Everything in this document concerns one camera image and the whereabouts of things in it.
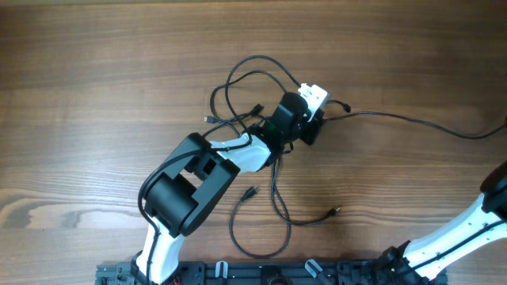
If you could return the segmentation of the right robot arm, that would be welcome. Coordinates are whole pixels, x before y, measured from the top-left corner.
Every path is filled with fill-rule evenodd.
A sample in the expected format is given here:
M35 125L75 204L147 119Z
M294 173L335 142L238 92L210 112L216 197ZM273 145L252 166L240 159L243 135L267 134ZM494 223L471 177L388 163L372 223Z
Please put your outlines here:
M506 237L506 164L498 166L480 186L478 198L440 229L409 241L388 267L385 284L428 284L451 263Z

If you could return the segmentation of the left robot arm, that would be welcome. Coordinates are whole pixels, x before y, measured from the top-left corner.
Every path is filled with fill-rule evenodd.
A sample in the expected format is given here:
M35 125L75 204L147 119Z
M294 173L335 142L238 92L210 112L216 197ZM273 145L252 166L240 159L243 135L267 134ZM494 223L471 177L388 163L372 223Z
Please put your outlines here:
M236 139L220 142L196 132L188 135L138 192L139 212L149 228L132 262L136 281L162 284L173 276L185 238L211 214L237 176L274 164L296 140L313 144L329 96L302 86L285 93L271 116Z

